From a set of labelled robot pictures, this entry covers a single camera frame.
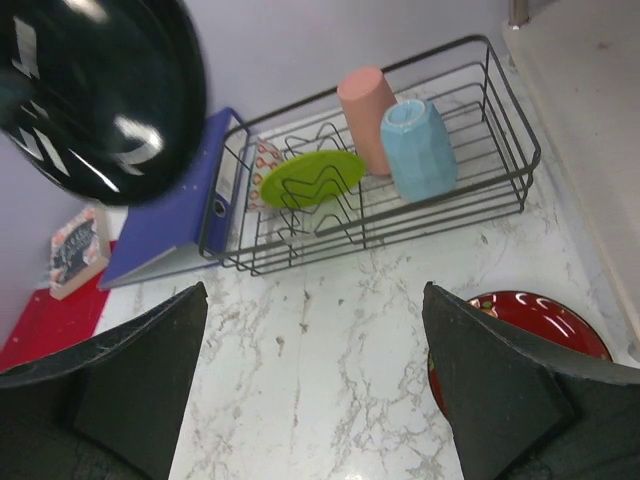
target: red mat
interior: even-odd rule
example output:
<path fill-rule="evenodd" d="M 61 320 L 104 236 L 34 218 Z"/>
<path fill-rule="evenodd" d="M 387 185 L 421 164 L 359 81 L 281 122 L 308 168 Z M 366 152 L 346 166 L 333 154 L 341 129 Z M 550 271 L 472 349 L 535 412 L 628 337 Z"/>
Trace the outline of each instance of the red mat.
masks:
<path fill-rule="evenodd" d="M 109 297 L 98 290 L 101 276 L 64 300 L 52 298 L 47 289 L 36 290 L 0 352 L 0 372 L 91 338 Z"/>

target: dish rack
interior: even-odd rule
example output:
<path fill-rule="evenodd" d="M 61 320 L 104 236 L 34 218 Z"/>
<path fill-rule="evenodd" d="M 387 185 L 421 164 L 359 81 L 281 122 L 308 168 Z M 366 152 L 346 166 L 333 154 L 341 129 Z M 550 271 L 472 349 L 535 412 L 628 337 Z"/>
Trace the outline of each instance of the dish rack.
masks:
<path fill-rule="evenodd" d="M 226 135 L 219 155 L 232 153 L 236 163 L 233 222 L 226 251 L 207 249 L 209 220 L 216 214 L 216 176 L 200 241 L 204 258 L 257 276 L 523 211 L 540 162 L 540 146 L 486 37 L 456 40 L 383 72 L 399 100 L 430 100 L 442 115 L 459 165 L 455 189 L 408 203 L 391 178 L 366 175 L 347 190 L 340 185 L 337 170 L 332 175 L 323 171 L 315 183 L 306 185 L 322 191 L 326 182 L 337 182 L 343 194 L 329 193 L 325 203 L 297 208 L 289 191 L 287 205 L 292 208 L 247 212 L 258 138 L 278 147 L 285 161 L 318 150 L 357 153 L 332 88 L 246 122 Z M 229 143 L 243 129 L 249 132 L 248 143 L 233 151 Z"/>

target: metal pole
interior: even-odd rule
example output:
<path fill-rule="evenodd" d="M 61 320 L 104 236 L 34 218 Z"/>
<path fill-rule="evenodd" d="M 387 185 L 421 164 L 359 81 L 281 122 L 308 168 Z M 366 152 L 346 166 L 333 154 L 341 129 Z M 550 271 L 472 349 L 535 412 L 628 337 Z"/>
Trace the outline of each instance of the metal pole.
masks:
<path fill-rule="evenodd" d="M 529 21 L 529 0 L 509 0 L 509 26 L 519 29 Z"/>

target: metal wire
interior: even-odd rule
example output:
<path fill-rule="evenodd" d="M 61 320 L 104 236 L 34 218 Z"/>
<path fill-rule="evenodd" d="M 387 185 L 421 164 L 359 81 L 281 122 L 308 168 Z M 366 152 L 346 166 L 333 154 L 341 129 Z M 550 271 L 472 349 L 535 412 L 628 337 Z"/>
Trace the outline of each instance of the metal wire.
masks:
<path fill-rule="evenodd" d="M 477 35 L 466 37 L 383 71 L 389 76 L 425 64 L 425 71 L 433 72 L 428 66 L 431 62 L 436 65 L 436 57 L 478 45 L 482 48 L 474 50 L 475 59 L 442 68 L 435 75 L 396 90 L 400 97 L 429 100 L 438 107 L 460 170 L 452 192 L 407 203 L 390 178 L 366 176 L 348 189 L 339 169 L 327 166 L 312 182 L 283 182 L 285 193 L 281 199 L 288 208 L 246 212 L 252 169 L 249 157 L 258 138 L 277 143 L 285 160 L 310 151 L 355 151 L 342 112 L 329 110 L 302 122 L 258 131 L 240 155 L 234 154 L 239 164 L 240 194 L 235 199 L 235 222 L 227 251 L 213 252 L 206 247 L 211 234 L 209 220 L 214 214 L 214 195 L 210 192 L 201 255 L 224 267 L 263 275 L 522 212 L 533 184 L 533 170 L 540 160 L 540 147 L 489 41 Z M 450 85 L 452 79 L 463 74 L 475 79 Z M 253 133 L 262 124 L 274 120 L 277 123 L 313 102 L 334 97 L 335 92 L 335 88 L 321 92 L 239 128 L 251 128 Z M 225 140 L 235 131 L 229 132 Z M 323 203 L 301 207 L 304 199 L 323 192 L 329 184 Z"/>

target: red bowl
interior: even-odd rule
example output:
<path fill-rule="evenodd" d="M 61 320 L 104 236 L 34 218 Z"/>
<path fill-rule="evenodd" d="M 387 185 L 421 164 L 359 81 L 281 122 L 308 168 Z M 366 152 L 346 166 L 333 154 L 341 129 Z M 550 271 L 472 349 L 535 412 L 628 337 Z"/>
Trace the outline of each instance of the red bowl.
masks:
<path fill-rule="evenodd" d="M 606 361 L 613 361 L 609 350 L 596 331 L 575 312 L 546 297 L 527 292 L 495 292 L 469 300 L 474 307 L 527 332 L 550 340 L 576 352 Z M 447 408 L 433 363 L 428 357 L 429 385 L 442 414 Z"/>

